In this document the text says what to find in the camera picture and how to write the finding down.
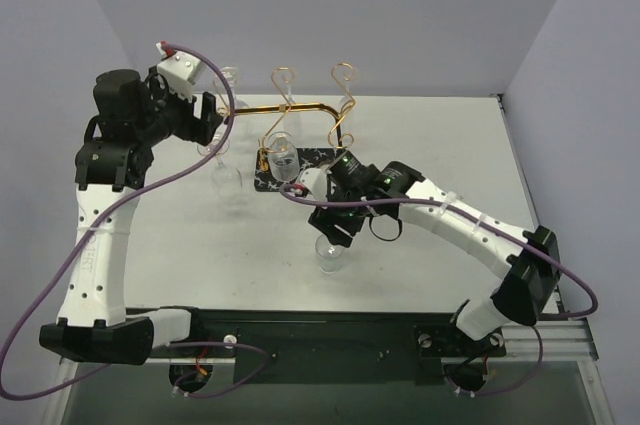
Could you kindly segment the short clear glass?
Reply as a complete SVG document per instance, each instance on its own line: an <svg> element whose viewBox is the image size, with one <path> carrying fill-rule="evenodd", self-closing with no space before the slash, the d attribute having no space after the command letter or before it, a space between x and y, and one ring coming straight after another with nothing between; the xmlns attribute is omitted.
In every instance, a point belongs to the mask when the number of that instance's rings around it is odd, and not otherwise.
<svg viewBox="0 0 640 425"><path fill-rule="evenodd" d="M271 174L276 180L291 182L298 177L298 150L288 133L282 131L269 136L267 158Z"/></svg>
<svg viewBox="0 0 640 425"><path fill-rule="evenodd" d="M342 246L334 245L326 236L320 235L315 242L315 250L323 273L333 274L341 268L340 259L344 253Z"/></svg>

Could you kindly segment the clear wine glass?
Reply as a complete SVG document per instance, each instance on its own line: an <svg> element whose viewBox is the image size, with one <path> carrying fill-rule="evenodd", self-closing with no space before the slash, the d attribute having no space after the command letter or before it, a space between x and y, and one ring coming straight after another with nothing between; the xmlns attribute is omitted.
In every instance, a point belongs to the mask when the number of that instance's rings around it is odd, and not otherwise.
<svg viewBox="0 0 640 425"><path fill-rule="evenodd" d="M197 152L202 157L212 156L208 162L210 167L210 181L214 192L224 205L237 205L241 201L243 180L240 171L226 162L224 155L230 148L226 141L214 154L214 149L220 144L223 132L218 131L213 135L207 145L198 145Z"/></svg>
<svg viewBox="0 0 640 425"><path fill-rule="evenodd" d="M249 105L237 96L237 87L239 85L240 70L237 67L227 66L221 69L221 73L224 75L226 81L228 82L233 92L235 110L248 108ZM219 80L218 77L215 77L213 80L213 88L218 98L217 111L221 115L227 115L229 113L228 96L222 82Z"/></svg>

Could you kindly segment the clear champagne flute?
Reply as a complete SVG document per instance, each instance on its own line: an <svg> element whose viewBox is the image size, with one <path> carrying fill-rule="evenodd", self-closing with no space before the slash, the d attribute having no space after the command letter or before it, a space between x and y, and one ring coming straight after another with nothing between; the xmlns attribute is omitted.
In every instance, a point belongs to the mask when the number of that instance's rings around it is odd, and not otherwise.
<svg viewBox="0 0 640 425"><path fill-rule="evenodd" d="M356 69L349 63L338 63L332 69L332 76L343 93L339 102L339 112L340 116L344 116L352 105L353 96L350 87L356 76Z"/></svg>
<svg viewBox="0 0 640 425"><path fill-rule="evenodd" d="M296 100L293 96L292 86L295 81L295 72L290 67L282 67L280 70L281 81L285 87L286 104L295 104ZM303 135L301 114L291 111L282 121L283 130L289 133L294 143L298 144Z"/></svg>

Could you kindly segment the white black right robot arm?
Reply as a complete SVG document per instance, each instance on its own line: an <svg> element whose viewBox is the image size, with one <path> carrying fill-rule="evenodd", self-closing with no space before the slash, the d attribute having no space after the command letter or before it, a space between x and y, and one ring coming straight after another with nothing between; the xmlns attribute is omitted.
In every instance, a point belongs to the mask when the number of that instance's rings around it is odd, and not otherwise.
<svg viewBox="0 0 640 425"><path fill-rule="evenodd" d="M298 182L317 203L310 224L333 246L350 247L364 223L386 216L444 239L499 279L489 297L464 303L447 328L448 345L459 354L509 322L536 325L561 277L554 232L493 218L402 162L378 169L345 152L328 166L304 170Z"/></svg>

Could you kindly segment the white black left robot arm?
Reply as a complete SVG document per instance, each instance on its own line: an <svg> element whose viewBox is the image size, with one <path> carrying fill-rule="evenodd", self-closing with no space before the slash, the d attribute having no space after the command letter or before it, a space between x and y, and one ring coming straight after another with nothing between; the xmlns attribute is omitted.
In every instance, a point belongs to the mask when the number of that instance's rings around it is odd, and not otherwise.
<svg viewBox="0 0 640 425"><path fill-rule="evenodd" d="M124 300L131 225L153 148L175 136L208 144L223 119L207 94L194 113L197 72L152 67L105 72L96 79L97 114L75 157L77 240L63 304L54 323L41 327L40 345L87 363L141 365L153 349L171 344L181 355L200 353L204 329L183 308L130 316Z"/></svg>

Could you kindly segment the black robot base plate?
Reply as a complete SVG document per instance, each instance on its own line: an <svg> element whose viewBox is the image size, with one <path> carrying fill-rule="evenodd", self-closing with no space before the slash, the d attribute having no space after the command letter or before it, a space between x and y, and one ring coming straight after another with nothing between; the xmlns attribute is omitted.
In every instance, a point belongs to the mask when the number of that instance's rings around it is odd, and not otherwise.
<svg viewBox="0 0 640 425"><path fill-rule="evenodd" d="M443 363L502 358L502 331L474 341L450 313L198 310L180 348L154 359L234 360L234 378L256 384L438 384Z"/></svg>

